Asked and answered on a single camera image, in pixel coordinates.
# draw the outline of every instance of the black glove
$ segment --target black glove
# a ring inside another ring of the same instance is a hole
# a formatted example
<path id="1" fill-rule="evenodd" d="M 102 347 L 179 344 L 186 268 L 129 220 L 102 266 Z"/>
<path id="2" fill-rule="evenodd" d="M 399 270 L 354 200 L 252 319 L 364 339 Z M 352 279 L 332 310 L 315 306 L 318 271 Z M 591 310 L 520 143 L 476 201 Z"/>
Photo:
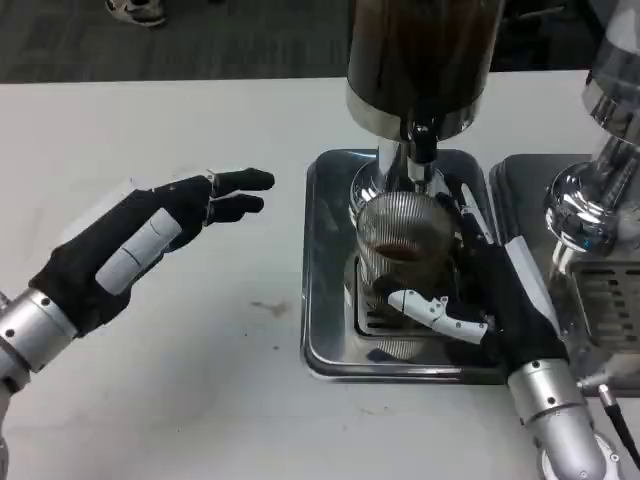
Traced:
<path id="1" fill-rule="evenodd" d="M 274 183 L 272 174 L 250 168 L 196 176 L 153 190 L 135 190 L 77 237 L 57 247 L 29 286 L 50 297 L 75 325 L 79 336 L 84 336 L 112 320 L 129 304 L 130 288 L 112 295 L 95 277 L 159 209 L 165 209 L 182 228 L 169 245 L 170 252 L 187 245 L 211 223 L 237 222 L 246 213 L 260 212 L 264 207 L 262 198 L 230 194 L 269 190 Z"/>

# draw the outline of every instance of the grate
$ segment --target grate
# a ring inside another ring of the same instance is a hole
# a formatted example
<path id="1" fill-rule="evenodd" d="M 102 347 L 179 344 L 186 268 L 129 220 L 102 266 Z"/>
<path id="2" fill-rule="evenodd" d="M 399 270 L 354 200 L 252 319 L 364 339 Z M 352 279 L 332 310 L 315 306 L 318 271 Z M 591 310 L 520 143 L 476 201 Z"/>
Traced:
<path id="1" fill-rule="evenodd" d="M 591 342 L 640 352 L 640 262 L 578 261 L 571 276 Z"/>

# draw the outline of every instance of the coffee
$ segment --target coffee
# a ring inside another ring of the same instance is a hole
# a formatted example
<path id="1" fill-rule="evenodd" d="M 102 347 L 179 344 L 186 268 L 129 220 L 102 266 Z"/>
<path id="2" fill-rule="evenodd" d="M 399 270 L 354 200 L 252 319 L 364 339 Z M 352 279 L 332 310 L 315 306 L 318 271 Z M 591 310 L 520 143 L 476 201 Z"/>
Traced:
<path id="1" fill-rule="evenodd" d="M 438 114 L 471 104 L 484 87 L 503 3 L 356 0 L 351 88 L 402 118 L 418 100 Z"/>

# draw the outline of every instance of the floor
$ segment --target floor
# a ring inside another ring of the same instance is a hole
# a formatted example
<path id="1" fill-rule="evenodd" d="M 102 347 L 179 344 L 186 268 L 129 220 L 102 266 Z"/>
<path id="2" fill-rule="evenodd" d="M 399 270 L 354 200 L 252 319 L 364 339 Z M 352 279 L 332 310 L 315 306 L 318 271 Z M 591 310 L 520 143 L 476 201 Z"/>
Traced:
<path id="1" fill-rule="evenodd" d="M 170 22 L 116 22 L 102 0 L 0 0 L 0 82 L 342 76 L 345 0 L 167 0 Z"/>

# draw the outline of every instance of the black cable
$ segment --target black cable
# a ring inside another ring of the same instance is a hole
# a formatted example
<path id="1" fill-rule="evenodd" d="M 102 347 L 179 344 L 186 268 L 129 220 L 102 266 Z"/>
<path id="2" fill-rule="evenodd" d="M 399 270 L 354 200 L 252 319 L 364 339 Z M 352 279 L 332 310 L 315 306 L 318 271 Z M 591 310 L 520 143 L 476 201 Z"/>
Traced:
<path id="1" fill-rule="evenodd" d="M 600 394 L 600 401 L 602 402 L 604 411 L 607 413 L 609 420 L 611 420 L 613 428 L 616 429 L 622 445 L 629 451 L 633 463 L 635 463 L 638 470 L 640 470 L 640 454 L 636 448 L 636 443 L 633 441 L 627 422 L 624 420 L 618 401 L 606 385 L 600 385 L 598 387 L 598 393 Z"/>

